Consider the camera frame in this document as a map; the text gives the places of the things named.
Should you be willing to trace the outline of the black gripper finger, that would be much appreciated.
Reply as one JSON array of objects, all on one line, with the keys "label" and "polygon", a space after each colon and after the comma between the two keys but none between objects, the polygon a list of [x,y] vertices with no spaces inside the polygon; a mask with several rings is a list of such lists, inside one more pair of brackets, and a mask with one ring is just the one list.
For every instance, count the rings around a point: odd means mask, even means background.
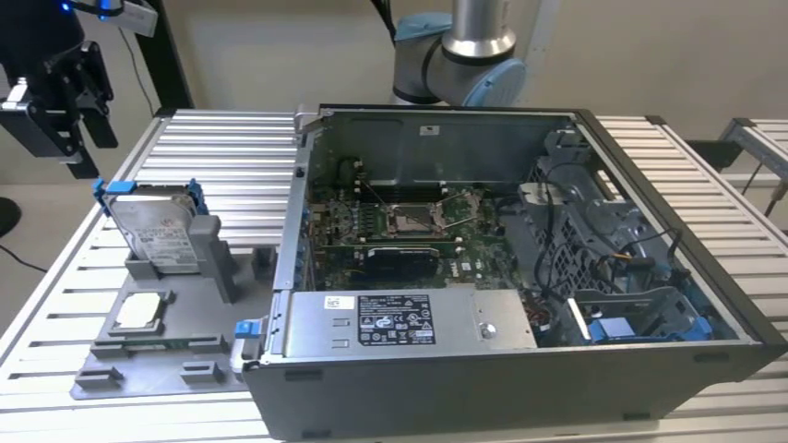
[{"label": "black gripper finger", "polygon": [[52,103],[48,109],[64,113],[67,128],[79,134],[83,124],[99,149],[115,149],[118,137],[110,123],[115,98],[98,42],[86,41],[44,62]]},{"label": "black gripper finger", "polygon": [[76,179],[99,176],[79,120],[67,112],[50,112],[32,102],[3,102],[2,126],[35,157],[58,160]]}]

